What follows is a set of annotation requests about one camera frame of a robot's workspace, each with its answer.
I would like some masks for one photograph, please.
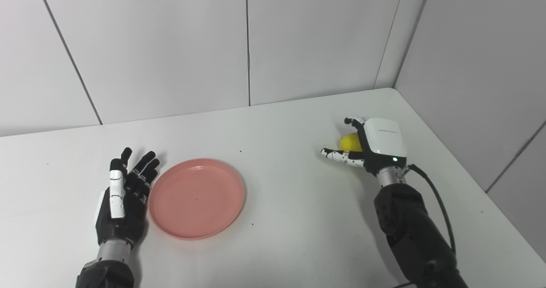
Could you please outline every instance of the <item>white tabletop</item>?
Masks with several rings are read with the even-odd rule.
[[[379,190],[363,169],[319,155],[353,132],[347,115],[396,120],[408,161],[445,202],[470,288],[541,288],[546,265],[395,90],[0,138],[0,278],[10,288],[73,287],[97,254],[93,216],[111,158],[155,150],[164,172],[215,158],[242,176],[247,197],[226,230],[201,241],[150,224],[131,253],[141,288],[389,288],[405,282],[373,207]],[[431,217],[433,194],[415,173]]]

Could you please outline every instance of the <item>yellow lemon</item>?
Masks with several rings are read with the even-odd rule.
[[[349,133],[340,140],[340,149],[345,151],[362,151],[356,132]]]

